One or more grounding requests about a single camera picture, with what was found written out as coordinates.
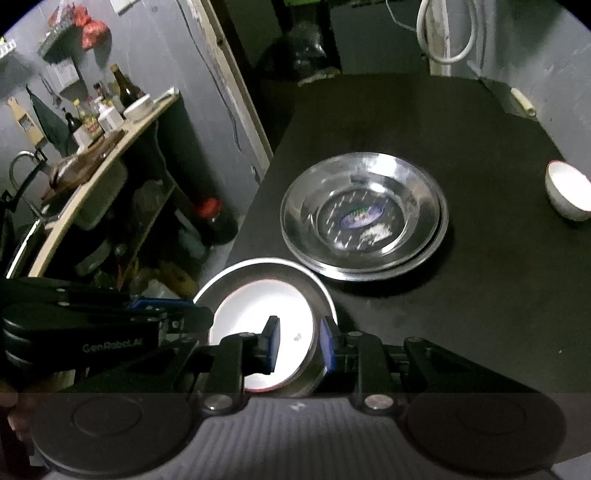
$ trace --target faucet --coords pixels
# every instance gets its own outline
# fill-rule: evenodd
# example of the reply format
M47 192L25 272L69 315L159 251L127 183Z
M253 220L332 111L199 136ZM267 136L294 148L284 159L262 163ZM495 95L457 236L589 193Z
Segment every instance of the faucet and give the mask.
M45 154L41 150L36 150L35 153L31 153L27 150L23 150L23 151L19 152L17 154L17 156L14 157L12 159L12 161L10 162L10 167L8 169L8 177L10 178L10 183L12 183L12 186L14 187L14 189L16 191L19 191L19 189L21 188L21 185L19 185L14 178L14 165L20 158L23 158L23 157L28 157L33 162L33 164L35 165L35 169L37 169L37 172L35 172L35 175L39 172L39 170L43 170L44 167L47 165L47 157L45 156ZM27 177L25 183L30 183L32 179L33 178ZM29 206L29 208L31 209L33 214L37 217L37 219L42 220L43 215L41 214L39 208L37 208L36 205L31 200L29 200L25 195L22 195L22 197L25 199L25 202L27 203L27 205Z

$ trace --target plastic bag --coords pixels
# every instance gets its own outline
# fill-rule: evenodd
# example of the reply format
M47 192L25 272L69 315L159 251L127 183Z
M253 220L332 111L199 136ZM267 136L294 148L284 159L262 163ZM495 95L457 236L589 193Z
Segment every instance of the plastic bag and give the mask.
M74 7L72 15L74 16L74 25L77 27L84 27L92 21L86 7Z
M258 68L267 79L304 80L334 66L324 50L320 27L302 21L273 42Z
M82 30L82 49L90 50L96 47L101 38L109 31L109 27L100 20L92 20L86 7L74 7L74 23Z
M53 13L50 15L50 17L47 19L47 26L49 28L49 30L51 30L53 27L56 26L57 23L57 13L59 11L60 7L57 7ZM72 6L71 5L66 5L63 9L63 12L61 13L61 19L63 20L66 15L70 15L72 13Z

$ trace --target stainless steel plate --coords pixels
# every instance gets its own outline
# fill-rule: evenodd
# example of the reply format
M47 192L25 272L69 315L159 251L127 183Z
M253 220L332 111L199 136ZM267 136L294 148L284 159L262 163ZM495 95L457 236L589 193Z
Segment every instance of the stainless steel plate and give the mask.
M233 265L211 279L194 299L214 312L208 343L227 335L262 332L271 315L280 319L275 371L245 378L245 388L275 395L310 393L325 367L317 348L320 319L336 311L330 294L308 269L282 258L255 258Z
M308 262L308 260L300 255L300 253L292 248L288 243L287 246L290 249L291 253L302 262L304 265L310 267L312 270L324 275L325 277L334 278L335 280L347 280L347 281L372 281L372 280L387 280L389 278L394 278L399 275L403 275L415 268L419 265L424 263L429 257L431 257L435 251L439 248L441 243L443 242L443 238L447 232L447 227L449 225L449 207L447 205L447 200L441 187L432 179L429 178L429 182L431 184L431 188L436 193L440 209L441 209L441 217L439 220L439 224L437 225L437 230L435 235L433 236L431 242L421 251L418 255L411 258L409 261L402 265L398 265L394 268L390 268L388 270L381 270L377 272L369 272L369 273L342 273L335 268L321 268L318 265Z
M417 255L439 217L437 195L417 167L391 155L349 153L316 164L291 184L281 232L310 268L362 274Z

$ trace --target glass bottle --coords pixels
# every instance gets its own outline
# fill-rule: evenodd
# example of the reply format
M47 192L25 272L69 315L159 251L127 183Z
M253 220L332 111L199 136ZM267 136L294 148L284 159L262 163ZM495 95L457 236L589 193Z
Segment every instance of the glass bottle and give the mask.
M99 125L96 117L90 111L90 108L80 103L78 98L74 100L74 106L76 107L76 110L78 110L78 117L80 117L80 121L84 124L92 139L96 140L99 138L103 134L103 129Z
M117 85L119 85L119 98L125 108L145 95L141 88L135 86L121 73L116 63L111 65L111 71L117 80Z
M112 95L101 82L96 82L93 87L95 88L96 94L102 98L102 103L106 106L113 106L113 101L111 100Z
M74 115L68 112L65 108L62 108L62 111L66 114L66 122L68 124L68 130L71 134L73 134L76 130L78 130L82 126L82 122L78 120Z

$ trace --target plastic container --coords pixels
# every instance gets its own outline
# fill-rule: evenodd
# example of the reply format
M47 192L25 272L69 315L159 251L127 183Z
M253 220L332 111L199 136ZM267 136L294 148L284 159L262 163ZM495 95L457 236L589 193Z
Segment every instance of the plastic container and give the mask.
M207 225L204 237L214 244L227 244L238 233L238 224L221 200L210 198L195 209Z
M104 104L100 106L99 123L105 132L116 130L123 125L123 117L114 106L107 107Z

